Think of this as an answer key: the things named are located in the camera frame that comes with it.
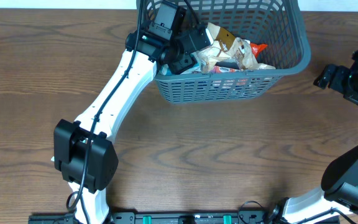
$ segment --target basket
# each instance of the basket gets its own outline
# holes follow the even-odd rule
[[[299,73],[309,64],[311,50],[296,0],[189,1],[201,21],[224,27],[252,43],[268,44],[257,60],[276,69],[172,76],[158,73],[155,80],[167,101],[191,103],[256,98],[281,77]],[[161,2],[146,0],[146,19],[155,17]],[[182,0],[170,2],[186,7]]]

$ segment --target gray basket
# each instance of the gray basket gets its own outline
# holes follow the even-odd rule
[[[146,0],[147,19],[153,19],[161,0]],[[185,7],[182,0],[171,0]],[[301,72],[311,51],[296,0],[189,0],[201,21],[212,22],[255,44],[268,44],[257,60],[276,70],[185,74],[155,80],[171,103],[250,99],[262,95],[284,75]]]

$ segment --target wood grain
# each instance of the wood grain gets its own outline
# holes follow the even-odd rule
[[[121,125],[108,203],[147,211],[268,206],[317,187],[358,144],[358,107],[313,80],[351,64],[358,13],[303,13],[309,67],[260,98],[171,105],[150,84]],[[116,69],[135,11],[0,9],[0,223],[65,212],[52,133],[95,99]]]

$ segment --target brown wooden surface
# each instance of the brown wooden surface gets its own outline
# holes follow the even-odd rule
[[[149,85],[117,135],[108,203],[144,212],[235,210],[317,187],[327,165],[358,144],[358,107],[312,85],[326,64],[351,64],[358,13],[303,15],[309,67],[260,98],[170,105]],[[0,9],[0,223],[65,212],[70,188],[50,162],[53,129],[101,91],[135,18],[135,11]]]

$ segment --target plastic basket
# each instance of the plastic basket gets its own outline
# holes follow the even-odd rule
[[[146,0],[147,19],[153,19],[161,0]],[[182,0],[172,3],[186,7]],[[189,0],[203,22],[226,28],[255,44],[268,44],[257,60],[276,70],[235,73],[193,73],[155,80],[161,95],[171,103],[251,99],[262,95],[285,75],[301,72],[311,51],[296,0]]]

